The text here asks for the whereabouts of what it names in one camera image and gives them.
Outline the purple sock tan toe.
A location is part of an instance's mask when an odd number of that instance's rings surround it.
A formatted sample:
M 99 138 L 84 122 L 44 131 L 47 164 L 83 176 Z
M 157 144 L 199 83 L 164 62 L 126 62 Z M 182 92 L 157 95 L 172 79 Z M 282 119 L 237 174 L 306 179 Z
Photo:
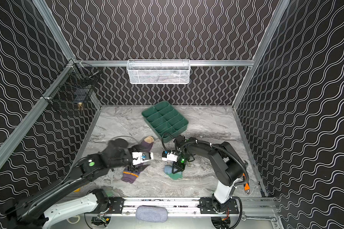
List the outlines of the purple sock tan toe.
M 130 166 L 125 167 L 121 178 L 122 181 L 133 184 L 139 177 L 140 173 L 149 166 L 146 162 L 149 162 L 154 158 L 153 153 L 151 152 L 153 144 L 154 138 L 152 136 L 148 136 L 139 144 L 132 146 L 129 149 L 133 161 Z

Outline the blue sock orange cuff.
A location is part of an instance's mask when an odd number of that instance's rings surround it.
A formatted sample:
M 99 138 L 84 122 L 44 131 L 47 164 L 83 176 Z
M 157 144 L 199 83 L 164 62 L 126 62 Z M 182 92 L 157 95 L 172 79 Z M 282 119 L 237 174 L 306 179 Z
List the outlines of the blue sock orange cuff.
M 171 178 L 172 180 L 179 180 L 183 178 L 183 174 L 180 171 L 177 171 L 171 165 L 165 165 L 164 173 Z

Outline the green compartment tray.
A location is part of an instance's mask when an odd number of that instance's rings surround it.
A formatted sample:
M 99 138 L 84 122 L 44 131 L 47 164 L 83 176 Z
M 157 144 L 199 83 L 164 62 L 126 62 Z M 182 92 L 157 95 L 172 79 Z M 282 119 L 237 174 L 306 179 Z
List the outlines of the green compartment tray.
M 161 101 L 141 113 L 146 124 L 164 143 L 187 130 L 189 121 L 168 101 Z

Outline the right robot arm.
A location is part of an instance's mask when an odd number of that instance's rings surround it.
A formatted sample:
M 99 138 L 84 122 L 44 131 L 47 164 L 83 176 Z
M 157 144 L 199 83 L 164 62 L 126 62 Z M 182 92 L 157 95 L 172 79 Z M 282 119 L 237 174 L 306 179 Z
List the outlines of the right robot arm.
M 238 186 L 249 183 L 247 162 L 239 157 L 228 142 L 212 144 L 194 137 L 186 139 L 179 135 L 174 139 L 174 150 L 171 150 L 171 153 L 177 156 L 172 164 L 173 174 L 183 172 L 187 163 L 195 160 L 195 156 L 210 161 L 218 179 L 213 200 L 221 205 L 233 197 Z

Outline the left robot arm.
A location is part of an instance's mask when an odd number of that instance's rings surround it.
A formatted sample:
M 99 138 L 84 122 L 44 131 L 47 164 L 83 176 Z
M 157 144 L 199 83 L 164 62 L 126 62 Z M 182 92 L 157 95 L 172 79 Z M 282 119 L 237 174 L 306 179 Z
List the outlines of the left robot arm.
M 143 140 L 133 146 L 123 138 L 108 142 L 98 153 L 89 154 L 76 162 L 68 174 L 38 193 L 14 201 L 6 210 L 10 229 L 47 229 L 67 218 L 83 213 L 102 213 L 110 208 L 110 200 L 102 189 L 83 197 L 59 203 L 73 191 L 105 176 L 117 168 L 146 168 L 144 161 L 152 160 L 154 140 Z

